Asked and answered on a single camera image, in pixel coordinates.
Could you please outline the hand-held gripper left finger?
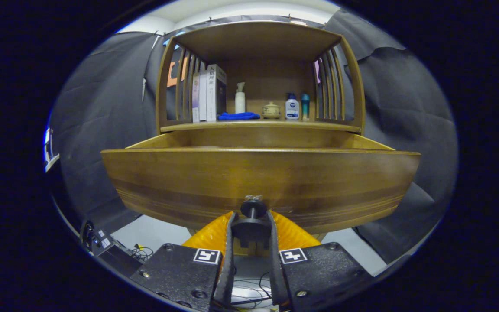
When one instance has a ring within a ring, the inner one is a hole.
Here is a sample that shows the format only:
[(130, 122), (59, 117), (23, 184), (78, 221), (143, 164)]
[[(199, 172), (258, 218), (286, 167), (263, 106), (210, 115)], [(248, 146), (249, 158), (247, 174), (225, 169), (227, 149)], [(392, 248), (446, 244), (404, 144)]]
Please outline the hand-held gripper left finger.
[(228, 309), (234, 283), (232, 225), (236, 218), (230, 211), (182, 245), (163, 244), (131, 274), (131, 282), (191, 311)]

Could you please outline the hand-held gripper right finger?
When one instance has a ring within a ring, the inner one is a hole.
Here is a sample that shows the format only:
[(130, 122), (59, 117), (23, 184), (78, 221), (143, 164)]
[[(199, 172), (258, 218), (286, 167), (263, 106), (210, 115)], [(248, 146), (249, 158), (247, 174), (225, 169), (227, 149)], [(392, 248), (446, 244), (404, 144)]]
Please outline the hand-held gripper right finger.
[(269, 274), (272, 303), (282, 312), (334, 310), (344, 300), (366, 290), (373, 276), (339, 243), (281, 248), (285, 223), (267, 212), (271, 225)]

